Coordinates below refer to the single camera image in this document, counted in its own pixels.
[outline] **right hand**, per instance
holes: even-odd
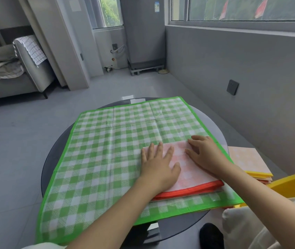
[[[186,149],[187,155],[201,168],[222,179],[224,173],[233,164],[224,156],[211,137],[192,135],[191,138],[188,142],[193,150]]]

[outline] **wall socket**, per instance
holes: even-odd
[[[238,82],[231,79],[228,83],[227,92],[234,96],[237,92],[238,85]]]

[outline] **leg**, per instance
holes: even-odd
[[[206,223],[199,230],[199,244],[201,249],[224,249],[224,236],[211,223]]]
[[[44,95],[45,99],[48,99],[47,94],[46,94],[45,91],[43,91],[42,94]]]

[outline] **green cloth border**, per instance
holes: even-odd
[[[227,157],[227,159],[229,161],[232,161],[232,159],[229,157],[229,155],[227,154],[227,152],[224,150],[224,148],[220,145],[220,143],[216,140],[216,138],[211,134],[211,132],[206,128],[206,126],[203,124],[203,122],[200,120],[200,118],[197,116],[197,114],[195,113],[195,111],[191,108],[190,105],[188,105],[188,103],[180,96],[176,96],[176,97],[171,97],[171,98],[160,98],[160,99],[156,99],[156,100],[170,100],[170,99],[175,99],[175,98],[180,98],[183,103],[190,109],[191,113],[195,116],[196,120],[198,120],[198,122],[200,123],[200,125],[204,128],[204,130],[207,132],[207,134],[212,138],[212,140],[216,143],[216,145],[219,147],[219,149],[221,150],[221,152]],[[80,118],[80,116],[83,114],[83,113],[87,113],[87,112],[95,112],[95,111],[99,111],[99,110],[104,110],[104,109],[110,109],[110,108],[119,108],[119,107],[128,107],[128,106],[131,106],[131,105],[135,105],[135,104],[143,104],[143,103],[149,103],[150,101],[156,101],[156,100],[148,100],[148,101],[143,101],[143,102],[138,102],[138,103],[134,103],[134,104],[127,104],[127,105],[117,105],[117,106],[114,106],[114,107],[108,107],[108,108],[100,108],[100,109],[94,109],[94,110],[87,110],[87,111],[84,111],[82,113],[79,114],[79,117],[77,118],[77,120],[75,121],[71,131],[70,131],[70,135],[68,137],[68,140],[67,140],[67,143],[66,143],[66,146],[64,147],[63,149],[63,152],[62,152],[62,155],[59,159],[59,162],[58,164],[56,165],[56,167],[54,168],[54,171],[53,171],[53,174],[52,174],[52,177],[50,178],[50,182],[47,186],[47,189],[46,189],[46,192],[45,192],[45,195],[43,197],[43,200],[42,200],[42,204],[40,206],[40,209],[39,209],[39,213],[38,213],[38,218],[37,218],[37,230],[36,230],[36,243],[39,244],[39,243],[43,243],[43,242],[46,242],[46,241],[42,241],[42,234],[40,232],[40,224],[41,224],[41,218],[42,218],[42,213],[43,213],[43,209],[44,209],[44,206],[45,206],[45,203],[46,203],[46,199],[48,197],[48,194],[50,192],[50,189],[52,187],[52,184],[53,184],[53,181],[55,179],[55,175],[58,171],[58,168],[60,166],[60,164],[62,163],[62,160],[63,160],[63,157],[67,151],[67,148],[69,146],[69,143],[70,143],[70,140],[71,140],[71,137],[72,137],[72,134],[73,134],[73,131],[75,129],[75,126],[77,124],[77,121],[78,119]],[[192,206],[190,208],[190,212],[195,212],[195,211],[200,211],[202,210],[202,207],[201,205],[195,205],[195,206]],[[181,214],[184,214],[184,213],[189,213],[187,211],[187,209],[183,209],[181,211],[178,211],[176,215],[181,215]],[[159,219],[163,219],[163,218],[169,218],[171,216],[176,216],[176,215],[169,215],[169,213],[161,213],[158,215],[157,218],[150,218],[150,217],[146,217],[146,218],[140,218],[140,221],[139,222],[136,222],[135,225],[138,225],[138,224],[142,224],[142,223],[147,223],[147,222],[151,222],[151,221],[156,221],[156,220],[159,220]],[[69,235],[66,235],[64,237],[62,237],[61,239],[52,239],[48,242],[51,242],[51,243],[55,243],[55,244],[62,244],[62,245],[65,245],[69,242],[71,242],[72,240],[74,240],[76,237],[78,237],[79,234],[69,234]]]

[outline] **left hand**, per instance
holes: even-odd
[[[150,144],[148,154],[145,153],[144,149],[141,150],[141,175],[137,181],[150,188],[154,196],[172,187],[181,172],[178,162],[174,164],[172,169],[169,167],[174,147],[168,149],[165,157],[162,157],[162,151],[162,142],[159,142],[156,154],[154,154],[153,143]]]

